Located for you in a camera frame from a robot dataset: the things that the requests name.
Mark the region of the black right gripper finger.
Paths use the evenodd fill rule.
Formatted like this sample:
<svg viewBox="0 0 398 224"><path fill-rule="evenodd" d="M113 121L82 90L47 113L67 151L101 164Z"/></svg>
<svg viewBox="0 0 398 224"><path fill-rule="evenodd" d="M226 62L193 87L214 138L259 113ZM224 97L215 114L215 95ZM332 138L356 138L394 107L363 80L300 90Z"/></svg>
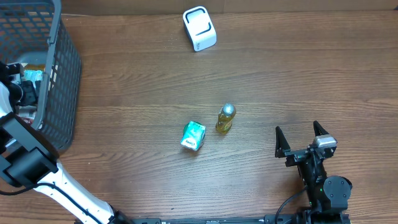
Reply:
<svg viewBox="0 0 398 224"><path fill-rule="evenodd" d="M318 121L313 122L313 130L316 136L322 136L322 135L327 135L329 132L327 132Z"/></svg>
<svg viewBox="0 0 398 224"><path fill-rule="evenodd" d="M290 152L290 146L279 126L275 128L276 133L276 144L275 144L275 157L282 158L286 156L287 152Z"/></svg>

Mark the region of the beige brown snack bag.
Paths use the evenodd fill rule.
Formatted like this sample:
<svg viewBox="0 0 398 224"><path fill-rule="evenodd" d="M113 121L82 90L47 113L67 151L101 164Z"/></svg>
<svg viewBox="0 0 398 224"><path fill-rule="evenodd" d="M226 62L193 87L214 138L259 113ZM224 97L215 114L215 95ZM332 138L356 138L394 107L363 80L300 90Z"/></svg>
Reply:
<svg viewBox="0 0 398 224"><path fill-rule="evenodd" d="M41 70L41 71L45 71L45 65L32 65L32 64L25 64L23 66L24 70ZM34 88L36 90L36 94L38 96L38 100L39 100L39 91L40 91L40 86L41 86L42 81L38 81L33 83ZM32 124L34 122L34 119L36 117L37 114L37 104L32 105L32 106L20 106L19 102L18 102L18 107L17 107L17 114L18 116L24 120L26 123L28 124Z"/></svg>

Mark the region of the teal wet wipes pack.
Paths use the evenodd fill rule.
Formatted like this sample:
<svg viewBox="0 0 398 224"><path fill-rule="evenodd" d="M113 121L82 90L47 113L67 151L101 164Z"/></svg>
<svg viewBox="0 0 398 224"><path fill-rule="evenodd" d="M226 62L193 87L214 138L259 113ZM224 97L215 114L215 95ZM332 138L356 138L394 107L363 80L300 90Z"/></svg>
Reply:
<svg viewBox="0 0 398 224"><path fill-rule="evenodd" d="M21 80L31 81L32 83L42 81L44 72L41 70L24 70L24 75Z"/></svg>

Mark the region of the yellow drink bottle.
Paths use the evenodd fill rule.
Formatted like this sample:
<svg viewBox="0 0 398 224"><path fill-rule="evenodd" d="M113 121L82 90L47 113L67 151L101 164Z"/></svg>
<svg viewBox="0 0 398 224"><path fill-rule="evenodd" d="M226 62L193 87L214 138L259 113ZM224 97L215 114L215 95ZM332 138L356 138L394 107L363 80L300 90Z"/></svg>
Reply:
<svg viewBox="0 0 398 224"><path fill-rule="evenodd" d="M226 103L220 109L216 130L221 134L226 134L232 127L233 118L236 116L236 108L231 103Z"/></svg>

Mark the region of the teal tissue pack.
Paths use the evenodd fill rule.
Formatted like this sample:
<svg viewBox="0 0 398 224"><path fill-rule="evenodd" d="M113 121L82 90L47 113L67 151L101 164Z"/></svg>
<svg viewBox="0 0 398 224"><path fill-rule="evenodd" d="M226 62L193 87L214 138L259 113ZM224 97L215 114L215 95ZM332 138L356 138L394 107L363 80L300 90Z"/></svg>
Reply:
<svg viewBox="0 0 398 224"><path fill-rule="evenodd" d="M182 136L180 144L187 149L197 151L204 143L205 134L206 126L196 121L190 121L188 131L184 137Z"/></svg>

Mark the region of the green lidded cup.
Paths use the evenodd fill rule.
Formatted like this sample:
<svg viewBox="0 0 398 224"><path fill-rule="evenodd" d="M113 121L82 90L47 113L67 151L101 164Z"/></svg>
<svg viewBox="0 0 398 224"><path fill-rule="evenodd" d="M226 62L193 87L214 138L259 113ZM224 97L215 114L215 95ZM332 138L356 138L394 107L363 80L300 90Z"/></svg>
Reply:
<svg viewBox="0 0 398 224"><path fill-rule="evenodd" d="M188 123L185 125L185 127L184 127L184 129L183 129L183 137L184 137L184 135L187 133L188 128L189 128L189 125L190 125L190 122L188 122Z"/></svg>

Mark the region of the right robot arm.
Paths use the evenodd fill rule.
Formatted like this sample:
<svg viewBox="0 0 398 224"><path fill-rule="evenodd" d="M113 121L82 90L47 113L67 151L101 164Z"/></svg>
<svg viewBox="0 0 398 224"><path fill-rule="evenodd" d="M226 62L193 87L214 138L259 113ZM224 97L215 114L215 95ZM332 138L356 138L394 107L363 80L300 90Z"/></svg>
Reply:
<svg viewBox="0 0 398 224"><path fill-rule="evenodd" d="M291 150L280 127L275 128L275 157L285 158L287 167L297 167L303 182L303 189L289 197L278 208L275 215L266 220L274 223L350 223L348 199L353 185L346 177L328 176L323 162L333 157L338 141L318 121L313 122L315 138L305 149ZM309 206L302 207L295 214L281 215L282 209L293 199L306 193Z"/></svg>

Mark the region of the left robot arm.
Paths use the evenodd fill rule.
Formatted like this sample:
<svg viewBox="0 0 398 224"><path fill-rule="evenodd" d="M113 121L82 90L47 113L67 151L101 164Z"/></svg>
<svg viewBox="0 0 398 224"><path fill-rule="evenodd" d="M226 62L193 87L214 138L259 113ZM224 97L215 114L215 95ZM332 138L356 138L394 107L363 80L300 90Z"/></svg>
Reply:
<svg viewBox="0 0 398 224"><path fill-rule="evenodd" d="M80 185L63 167L58 151L37 130L15 114L23 90L10 79L21 65L1 64L1 152L11 138L20 148L1 157L1 178L16 195L35 190L63 206L80 223L131 223L131 219Z"/></svg>

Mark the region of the white barcode scanner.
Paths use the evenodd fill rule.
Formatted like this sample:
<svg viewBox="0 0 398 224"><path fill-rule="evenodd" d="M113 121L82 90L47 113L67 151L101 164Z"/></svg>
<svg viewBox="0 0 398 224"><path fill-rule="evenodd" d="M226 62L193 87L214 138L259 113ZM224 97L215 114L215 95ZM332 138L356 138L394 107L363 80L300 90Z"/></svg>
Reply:
<svg viewBox="0 0 398 224"><path fill-rule="evenodd" d="M216 44L217 35L210 15L204 6L197 6L183 13L185 32L195 52Z"/></svg>

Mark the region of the dark grey plastic basket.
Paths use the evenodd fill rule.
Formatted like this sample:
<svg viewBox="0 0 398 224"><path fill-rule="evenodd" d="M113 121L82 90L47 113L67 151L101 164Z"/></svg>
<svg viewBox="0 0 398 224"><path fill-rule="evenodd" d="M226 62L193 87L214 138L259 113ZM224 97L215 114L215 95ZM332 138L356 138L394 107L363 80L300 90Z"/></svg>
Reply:
<svg viewBox="0 0 398 224"><path fill-rule="evenodd" d="M1 62L44 65L32 127L60 152L73 141L81 58L60 0L1 0Z"/></svg>

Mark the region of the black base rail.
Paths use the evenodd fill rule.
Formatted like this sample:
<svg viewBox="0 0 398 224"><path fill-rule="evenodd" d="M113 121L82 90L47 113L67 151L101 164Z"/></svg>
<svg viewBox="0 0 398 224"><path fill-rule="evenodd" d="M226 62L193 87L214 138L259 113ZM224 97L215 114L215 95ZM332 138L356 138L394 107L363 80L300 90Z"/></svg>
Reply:
<svg viewBox="0 0 398 224"><path fill-rule="evenodd" d="M321 222L297 221L295 215L279 215L276 219L278 224L291 223L339 223L338 221ZM133 218L132 223L135 224L275 224L275 215L265 215L264 217L238 217L238 218L187 218L187 219L171 219L161 220L160 218ZM343 215L343 224L351 224L348 215Z"/></svg>

